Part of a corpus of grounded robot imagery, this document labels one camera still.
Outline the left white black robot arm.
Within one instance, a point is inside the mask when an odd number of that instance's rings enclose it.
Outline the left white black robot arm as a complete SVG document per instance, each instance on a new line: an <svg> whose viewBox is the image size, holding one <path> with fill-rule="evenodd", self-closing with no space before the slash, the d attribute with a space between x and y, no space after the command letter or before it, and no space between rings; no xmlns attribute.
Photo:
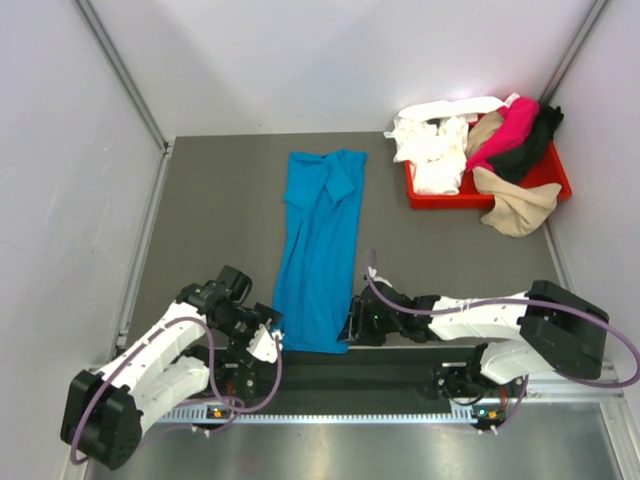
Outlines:
<svg viewBox="0 0 640 480"><path fill-rule="evenodd" d="M252 286L249 276L225 266L215 279L182 288L161 318L108 364L80 371L60 431L71 464L94 460L120 468L159 420L198 403L200 393L213 396L228 422L266 407L276 386L253 406L222 393L229 365L273 364L283 372L282 315L261 303L244 306Z"/></svg>

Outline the blue t shirt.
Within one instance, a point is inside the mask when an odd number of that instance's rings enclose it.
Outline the blue t shirt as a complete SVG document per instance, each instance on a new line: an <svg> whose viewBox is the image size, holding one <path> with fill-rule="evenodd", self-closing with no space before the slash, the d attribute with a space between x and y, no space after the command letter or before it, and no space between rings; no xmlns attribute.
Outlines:
<svg viewBox="0 0 640 480"><path fill-rule="evenodd" d="M368 155L290 154L286 239L273 306L286 350L344 354Z"/></svg>

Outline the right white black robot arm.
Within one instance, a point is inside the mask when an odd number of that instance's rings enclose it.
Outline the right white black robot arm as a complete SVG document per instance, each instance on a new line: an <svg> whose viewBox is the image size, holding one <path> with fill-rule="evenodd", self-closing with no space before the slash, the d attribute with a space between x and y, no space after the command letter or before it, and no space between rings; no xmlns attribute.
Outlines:
<svg viewBox="0 0 640 480"><path fill-rule="evenodd" d="M466 380L474 393L487 396L528 374L598 379L608 322L605 311L546 280L503 299L455 299L410 298L376 279L352 298L337 340L381 346L390 333L415 343L478 339Z"/></svg>

